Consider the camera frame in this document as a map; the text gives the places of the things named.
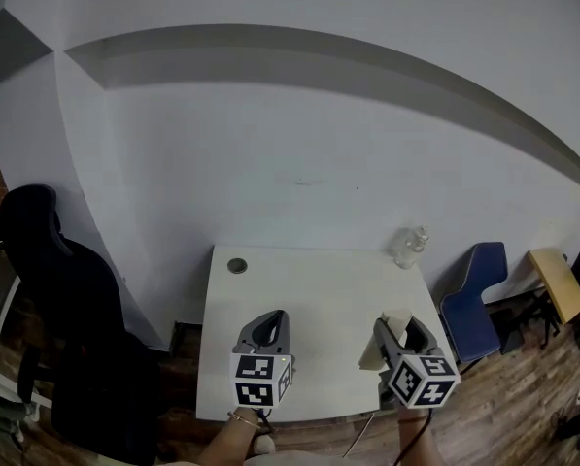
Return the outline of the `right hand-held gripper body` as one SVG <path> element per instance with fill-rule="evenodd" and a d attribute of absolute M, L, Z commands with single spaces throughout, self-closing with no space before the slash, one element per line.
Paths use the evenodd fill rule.
<path fill-rule="evenodd" d="M 394 365 L 379 374 L 381 410 L 400 406 L 427 410 L 445 405 L 461 376 L 442 355 L 401 355 Z"/>

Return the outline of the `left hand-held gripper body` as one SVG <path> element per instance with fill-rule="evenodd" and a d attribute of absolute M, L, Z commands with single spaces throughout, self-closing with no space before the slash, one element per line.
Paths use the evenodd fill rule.
<path fill-rule="evenodd" d="M 231 390 L 237 407 L 276 409 L 293 379 L 290 354 L 239 353 L 230 355 Z"/>

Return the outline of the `person's left forearm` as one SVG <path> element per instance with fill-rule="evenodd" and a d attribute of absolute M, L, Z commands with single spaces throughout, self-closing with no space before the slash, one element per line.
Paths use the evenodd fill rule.
<path fill-rule="evenodd" d="M 228 413 L 224 427 L 195 460 L 198 466 L 243 466 L 255 434 L 259 416 L 253 409 L 237 408 Z"/>

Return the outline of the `person's right forearm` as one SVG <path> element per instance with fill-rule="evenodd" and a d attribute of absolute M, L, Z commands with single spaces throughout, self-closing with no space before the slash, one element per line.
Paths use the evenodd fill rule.
<path fill-rule="evenodd" d="M 430 430 L 433 409 L 400 407 L 397 417 L 400 452 L 393 466 L 446 466 Z"/>

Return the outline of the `blue padded chair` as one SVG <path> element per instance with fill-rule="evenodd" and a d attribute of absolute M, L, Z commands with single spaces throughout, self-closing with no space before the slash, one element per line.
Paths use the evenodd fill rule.
<path fill-rule="evenodd" d="M 499 350 L 499 337 L 482 294 L 507 277 L 502 242 L 474 245 L 454 268 L 438 307 L 458 362 L 474 363 Z"/>

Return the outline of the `clear plastic bottle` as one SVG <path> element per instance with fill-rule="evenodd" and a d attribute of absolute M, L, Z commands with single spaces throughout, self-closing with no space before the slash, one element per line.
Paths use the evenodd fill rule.
<path fill-rule="evenodd" d="M 408 270 L 418 261 L 429 240 L 429 230 L 425 225 L 408 228 L 401 244 L 392 252 L 394 263 Z"/>

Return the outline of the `yellow wooden chair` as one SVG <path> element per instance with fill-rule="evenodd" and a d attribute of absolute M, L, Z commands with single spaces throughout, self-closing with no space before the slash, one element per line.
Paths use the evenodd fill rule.
<path fill-rule="evenodd" d="M 567 256 L 556 248 L 532 249 L 527 259 L 540 286 L 509 299 L 511 316 L 500 326 L 500 354 L 518 350 L 524 343 L 523 327 L 532 320 L 543 322 L 543 340 L 540 348 L 547 347 L 551 338 L 561 333 L 580 315 L 580 283 L 575 278 Z"/>

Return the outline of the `black mesh office chair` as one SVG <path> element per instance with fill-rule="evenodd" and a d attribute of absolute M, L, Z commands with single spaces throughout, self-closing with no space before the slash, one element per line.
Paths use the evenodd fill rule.
<path fill-rule="evenodd" d="M 94 250 L 66 238 L 57 196 L 45 184 L 10 191 L 0 205 L 5 252 L 41 319 L 64 347 L 54 368 L 27 348 L 17 393 L 53 384 L 51 426 L 73 444 L 133 466 L 153 466 L 160 415 L 159 367 L 124 324 L 119 287 Z"/>

